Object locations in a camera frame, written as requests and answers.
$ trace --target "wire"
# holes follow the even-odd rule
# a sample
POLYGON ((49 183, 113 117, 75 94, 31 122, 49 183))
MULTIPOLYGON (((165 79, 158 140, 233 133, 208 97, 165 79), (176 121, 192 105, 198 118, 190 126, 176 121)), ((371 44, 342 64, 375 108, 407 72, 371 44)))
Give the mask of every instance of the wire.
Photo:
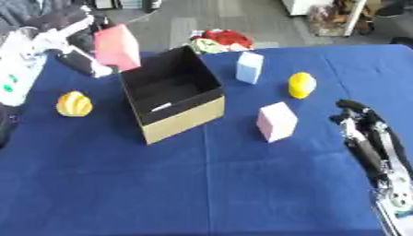
POLYGON ((126 24, 134 23, 134 22, 137 22, 137 21, 141 21, 141 20, 143 20, 143 19, 146 19, 146 18, 154 15, 154 14, 155 14, 156 12, 158 12, 159 10, 160 10, 160 8, 158 8, 158 9, 154 10, 153 12, 151 12, 151 13, 149 13, 149 14, 146 14, 146 15, 140 17, 140 18, 131 19, 131 20, 129 20, 126 24))

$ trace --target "white cube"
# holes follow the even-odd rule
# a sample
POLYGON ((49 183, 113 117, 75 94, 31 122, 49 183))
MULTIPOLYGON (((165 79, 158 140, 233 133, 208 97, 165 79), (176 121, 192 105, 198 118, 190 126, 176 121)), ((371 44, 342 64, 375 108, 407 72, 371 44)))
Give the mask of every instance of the white cube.
POLYGON ((263 55, 243 52, 237 64, 237 79, 253 85, 256 84, 261 75, 263 62, 263 55))
POLYGON ((256 125, 268 143, 291 136, 298 118, 284 102, 275 103, 260 109, 256 125))

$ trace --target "foam cube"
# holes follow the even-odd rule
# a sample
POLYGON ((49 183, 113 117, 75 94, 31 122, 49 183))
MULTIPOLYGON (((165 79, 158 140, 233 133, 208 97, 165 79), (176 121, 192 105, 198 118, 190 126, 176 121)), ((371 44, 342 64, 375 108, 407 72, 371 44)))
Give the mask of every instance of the foam cube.
POLYGON ((298 118, 286 103, 279 102, 260 109, 256 125, 268 143, 291 136, 298 118))
POLYGON ((125 25, 96 32, 95 51, 103 65, 117 65, 122 71, 140 67, 139 44, 125 25))
POLYGON ((237 79, 253 85, 256 84, 261 75, 263 62, 263 55, 243 52, 237 64, 237 79))

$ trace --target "red cloth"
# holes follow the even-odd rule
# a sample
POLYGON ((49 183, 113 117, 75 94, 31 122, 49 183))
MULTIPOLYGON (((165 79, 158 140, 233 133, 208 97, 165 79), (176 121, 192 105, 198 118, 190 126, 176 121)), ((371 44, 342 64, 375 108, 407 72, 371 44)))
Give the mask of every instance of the red cloth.
POLYGON ((233 43, 239 43, 244 48, 251 48, 253 46, 253 41, 251 39, 237 31, 229 29, 223 31, 205 30, 202 36, 194 36, 191 40, 193 41, 196 39, 210 39, 226 46, 230 46, 233 43))

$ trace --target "toy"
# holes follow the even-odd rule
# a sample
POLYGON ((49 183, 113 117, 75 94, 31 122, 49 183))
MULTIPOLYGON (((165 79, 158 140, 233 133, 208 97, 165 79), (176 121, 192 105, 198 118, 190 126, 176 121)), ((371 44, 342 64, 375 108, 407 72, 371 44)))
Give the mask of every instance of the toy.
POLYGON ((243 52, 237 64, 237 79, 253 85, 256 84, 261 75, 263 62, 263 55, 243 52))
POLYGON ((93 109, 90 99, 79 91, 71 91, 59 98, 56 110, 63 116, 83 117, 93 109))
POLYGON ((308 73, 300 72, 289 79, 289 95, 302 100, 307 98, 315 90, 316 86, 315 78, 308 73))
POLYGON ((125 25, 96 32, 95 51, 103 65, 117 65, 122 71, 140 67, 139 45, 125 25))
POLYGON ((291 136, 298 122, 286 103, 279 102, 260 109, 256 125, 268 143, 291 136))

